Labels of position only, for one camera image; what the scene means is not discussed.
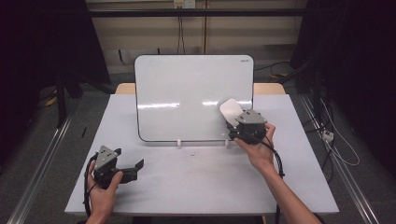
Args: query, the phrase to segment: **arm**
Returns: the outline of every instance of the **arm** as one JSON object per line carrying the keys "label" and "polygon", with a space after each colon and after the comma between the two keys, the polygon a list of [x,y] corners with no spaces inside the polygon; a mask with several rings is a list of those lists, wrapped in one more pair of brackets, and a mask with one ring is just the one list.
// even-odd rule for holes
{"label": "arm", "polygon": [[[90,164],[89,173],[92,174],[95,161]],[[123,173],[118,172],[111,180],[107,189],[101,189],[96,185],[92,175],[88,175],[88,189],[90,191],[92,213],[88,218],[87,224],[103,224],[107,223],[113,212],[114,203],[116,201],[116,189],[121,182]]]}
{"label": "arm", "polygon": [[[269,144],[275,132],[275,126],[265,124],[268,129],[267,138],[264,142]],[[315,215],[305,206],[305,204],[294,194],[283,179],[278,175],[274,167],[273,152],[262,144],[256,146],[248,145],[241,139],[234,139],[235,143],[244,149],[248,155],[250,163],[262,174],[268,188],[271,190],[283,215],[288,223],[320,223]]]}

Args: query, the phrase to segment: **human hand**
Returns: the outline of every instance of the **human hand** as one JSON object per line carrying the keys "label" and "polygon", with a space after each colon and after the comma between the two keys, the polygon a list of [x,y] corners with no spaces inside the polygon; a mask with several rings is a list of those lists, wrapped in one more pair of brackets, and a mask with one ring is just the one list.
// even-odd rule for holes
{"label": "human hand", "polygon": [[[269,146],[273,146],[273,136],[276,127],[270,123],[264,124],[267,128],[267,134],[262,141]],[[248,155],[250,163],[259,172],[274,171],[274,153],[272,150],[265,145],[259,143],[257,145],[248,145],[246,142],[239,138],[234,139],[235,143],[238,144],[242,149],[244,149]]]}
{"label": "human hand", "polygon": [[88,174],[88,189],[90,189],[92,213],[88,218],[87,224],[107,223],[113,212],[116,201],[116,189],[121,182],[123,172],[119,171],[111,180],[107,189],[101,189],[93,179],[92,172],[95,167],[95,161],[91,162]]}

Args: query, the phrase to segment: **gray floor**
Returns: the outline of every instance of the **gray floor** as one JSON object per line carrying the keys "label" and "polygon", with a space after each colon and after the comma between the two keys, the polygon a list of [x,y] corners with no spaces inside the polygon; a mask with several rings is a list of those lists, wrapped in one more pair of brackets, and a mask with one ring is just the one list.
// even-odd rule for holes
{"label": "gray floor", "polygon": [[[256,77],[262,82],[268,80],[268,71],[258,71]],[[115,88],[121,82],[134,80],[132,75],[112,75]],[[109,96],[91,87],[83,85],[84,95],[81,99],[67,99],[68,105],[77,104],[64,140],[46,173],[43,183],[35,197],[25,223],[77,223],[84,217],[74,217],[64,212],[69,196],[74,188],[77,174],[83,166],[91,143],[106,109]],[[285,90],[294,103],[300,120],[309,120],[302,105],[300,96],[295,92],[293,83],[287,83]],[[357,150],[361,164],[349,167],[362,191],[374,208],[381,223],[396,223],[396,181],[372,156],[363,139],[356,136],[342,111],[332,104],[334,122],[345,139]],[[6,223],[12,214],[19,198],[23,194],[35,169],[45,154],[47,146],[55,133],[57,125],[57,107],[40,106],[33,118],[28,132],[15,153],[9,158],[0,175],[0,223]],[[319,163],[325,160],[326,152],[317,133],[308,133],[308,140],[314,149]],[[335,144],[347,161],[354,161],[341,138],[335,136]],[[328,163],[325,174],[331,173]],[[332,194],[340,208],[340,213],[324,216],[327,223],[364,223],[355,203],[352,201],[340,175],[334,170],[330,182]],[[274,216],[267,216],[268,223],[274,223]],[[131,217],[113,217],[110,223],[132,223]]]}

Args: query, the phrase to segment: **white table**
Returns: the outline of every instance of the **white table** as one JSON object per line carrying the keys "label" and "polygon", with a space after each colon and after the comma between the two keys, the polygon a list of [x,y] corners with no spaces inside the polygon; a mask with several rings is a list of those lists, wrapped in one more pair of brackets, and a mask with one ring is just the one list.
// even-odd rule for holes
{"label": "white table", "polygon": [[[319,214],[338,212],[329,186],[288,95],[255,95],[254,109],[275,124],[275,148],[285,181],[308,208]],[[125,216],[262,215],[276,211],[263,178],[243,149],[220,146],[148,146],[137,134],[135,97],[112,95],[87,155],[101,145],[122,148],[118,168],[145,159],[135,182],[120,185],[114,213]],[[83,173],[65,212],[84,215]]]}

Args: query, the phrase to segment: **small whiteboard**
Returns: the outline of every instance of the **small whiteboard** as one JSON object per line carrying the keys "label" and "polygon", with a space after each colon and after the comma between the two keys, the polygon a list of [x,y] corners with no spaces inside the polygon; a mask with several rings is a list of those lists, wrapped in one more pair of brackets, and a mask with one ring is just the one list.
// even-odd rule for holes
{"label": "small whiteboard", "polygon": [[229,139],[219,106],[234,98],[252,107],[248,55],[143,55],[136,59],[139,137],[146,142]]}

